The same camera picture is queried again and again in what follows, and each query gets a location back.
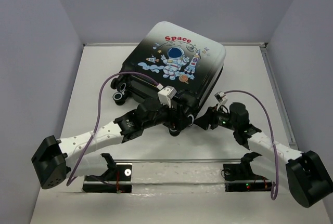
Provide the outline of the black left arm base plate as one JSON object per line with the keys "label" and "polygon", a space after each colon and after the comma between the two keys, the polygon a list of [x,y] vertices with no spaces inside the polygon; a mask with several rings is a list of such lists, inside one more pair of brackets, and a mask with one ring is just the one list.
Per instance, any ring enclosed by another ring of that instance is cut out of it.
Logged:
{"label": "black left arm base plate", "polygon": [[85,193],[131,193],[132,192],[132,163],[117,163],[108,153],[101,156],[107,163],[103,174],[84,177],[82,191]]}

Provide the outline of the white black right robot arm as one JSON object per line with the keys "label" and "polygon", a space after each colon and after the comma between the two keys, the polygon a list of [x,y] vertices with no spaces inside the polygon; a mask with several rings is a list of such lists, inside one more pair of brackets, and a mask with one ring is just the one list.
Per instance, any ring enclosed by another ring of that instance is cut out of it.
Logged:
{"label": "white black right robot arm", "polygon": [[319,155],[273,141],[250,123],[244,104],[232,103],[227,112],[218,106],[209,107],[194,123],[205,130],[224,127],[233,131],[236,142],[248,149],[251,157],[239,166],[243,177],[263,176],[288,189],[305,208],[332,194],[332,179]]}

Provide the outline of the black hard-shell suitcase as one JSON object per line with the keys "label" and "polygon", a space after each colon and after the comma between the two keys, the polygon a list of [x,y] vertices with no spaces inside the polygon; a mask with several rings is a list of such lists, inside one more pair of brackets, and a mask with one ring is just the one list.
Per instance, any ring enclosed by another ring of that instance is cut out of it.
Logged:
{"label": "black hard-shell suitcase", "polygon": [[170,22],[157,23],[123,61],[120,76],[110,86],[115,103],[131,97],[139,104],[158,99],[172,86],[171,106],[181,104],[196,118],[218,81],[226,57],[225,47]]}

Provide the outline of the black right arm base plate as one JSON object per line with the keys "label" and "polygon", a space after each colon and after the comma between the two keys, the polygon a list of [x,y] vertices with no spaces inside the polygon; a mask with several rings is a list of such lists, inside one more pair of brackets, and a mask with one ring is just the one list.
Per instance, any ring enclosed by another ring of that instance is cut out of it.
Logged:
{"label": "black right arm base plate", "polygon": [[253,173],[250,163],[260,156],[255,152],[246,153],[239,163],[224,163],[221,176],[225,181],[225,192],[268,192],[272,182]]}

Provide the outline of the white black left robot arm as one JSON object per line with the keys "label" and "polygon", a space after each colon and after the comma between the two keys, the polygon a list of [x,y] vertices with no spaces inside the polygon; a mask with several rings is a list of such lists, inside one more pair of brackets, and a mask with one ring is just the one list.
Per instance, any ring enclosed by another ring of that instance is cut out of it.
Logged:
{"label": "white black left robot arm", "polygon": [[69,138],[44,138],[31,162],[44,190],[75,177],[95,175],[96,170],[102,179],[109,180],[116,168],[111,155],[101,153],[94,160],[88,159],[88,154],[138,138],[145,129],[157,125],[166,126],[171,134],[177,136],[192,125],[194,119],[194,115],[181,104],[168,106],[158,100],[146,99],[136,109],[97,130]]}

